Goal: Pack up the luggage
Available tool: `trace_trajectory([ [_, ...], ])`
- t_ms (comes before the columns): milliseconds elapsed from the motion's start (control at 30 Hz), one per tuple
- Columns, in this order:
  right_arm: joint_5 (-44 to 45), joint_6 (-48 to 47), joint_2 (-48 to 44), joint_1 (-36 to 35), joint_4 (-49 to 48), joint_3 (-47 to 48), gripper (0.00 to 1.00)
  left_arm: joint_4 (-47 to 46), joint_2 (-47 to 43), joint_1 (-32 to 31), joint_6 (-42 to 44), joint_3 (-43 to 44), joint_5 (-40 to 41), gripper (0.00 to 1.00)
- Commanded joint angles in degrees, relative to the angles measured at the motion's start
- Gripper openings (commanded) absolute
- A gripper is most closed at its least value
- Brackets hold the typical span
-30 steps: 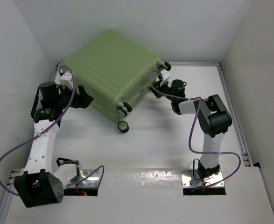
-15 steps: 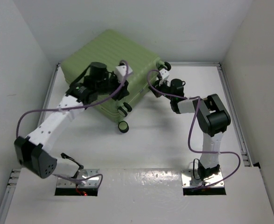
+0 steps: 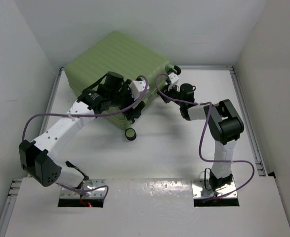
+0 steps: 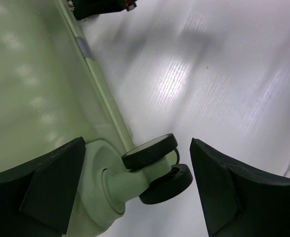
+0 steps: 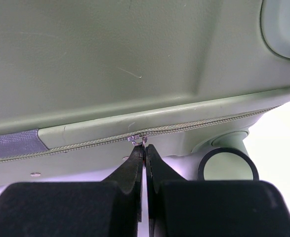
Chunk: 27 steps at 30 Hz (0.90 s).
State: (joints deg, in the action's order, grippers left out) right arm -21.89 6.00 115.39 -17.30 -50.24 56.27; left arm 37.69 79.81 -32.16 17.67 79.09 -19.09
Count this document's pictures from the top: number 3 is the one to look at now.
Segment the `light green suitcase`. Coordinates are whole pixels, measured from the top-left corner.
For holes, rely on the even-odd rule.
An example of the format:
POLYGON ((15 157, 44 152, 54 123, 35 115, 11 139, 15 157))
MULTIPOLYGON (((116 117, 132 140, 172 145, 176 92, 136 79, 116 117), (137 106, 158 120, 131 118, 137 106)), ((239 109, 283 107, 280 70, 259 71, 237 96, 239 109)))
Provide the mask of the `light green suitcase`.
POLYGON ((159 75, 166 73, 178 77, 181 69, 129 35, 113 31, 68 63, 64 72, 76 96, 91 87, 103 97, 108 97, 111 107, 107 110, 107 119, 125 131, 127 140, 133 141, 136 132, 132 124, 158 96, 157 90, 167 86, 166 79, 159 75), (135 101, 131 90, 138 82, 144 82, 140 75, 147 78, 148 91, 131 109, 116 114, 135 101))

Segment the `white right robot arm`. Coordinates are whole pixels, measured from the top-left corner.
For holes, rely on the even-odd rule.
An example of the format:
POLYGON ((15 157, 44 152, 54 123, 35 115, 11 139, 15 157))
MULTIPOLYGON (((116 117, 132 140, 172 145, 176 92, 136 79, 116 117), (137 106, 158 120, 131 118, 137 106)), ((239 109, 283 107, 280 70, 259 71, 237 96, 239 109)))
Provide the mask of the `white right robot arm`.
POLYGON ((196 103, 194 92, 196 87, 185 83, 158 91, 165 103, 174 102, 180 106, 180 114, 185 120, 205 120, 215 141, 213 165, 209 172, 209 186, 212 191, 232 182, 231 161, 234 147, 240 134, 244 131, 244 123, 229 99, 217 104, 196 103))

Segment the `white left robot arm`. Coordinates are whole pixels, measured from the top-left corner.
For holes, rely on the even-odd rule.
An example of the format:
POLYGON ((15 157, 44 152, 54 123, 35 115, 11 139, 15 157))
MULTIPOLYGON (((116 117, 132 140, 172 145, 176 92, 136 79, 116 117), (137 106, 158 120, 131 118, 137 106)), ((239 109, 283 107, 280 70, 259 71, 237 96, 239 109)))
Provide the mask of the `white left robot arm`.
POLYGON ((82 189, 88 176, 67 162, 57 164, 58 152, 88 123, 95 118, 107 117, 111 107, 117 114, 132 109, 149 89, 148 79, 140 75, 135 80, 125 80, 115 72, 107 72, 95 83, 86 87, 66 114, 57 114, 56 122, 32 141, 25 138, 19 145, 21 167, 43 187, 57 184, 76 193, 82 189))

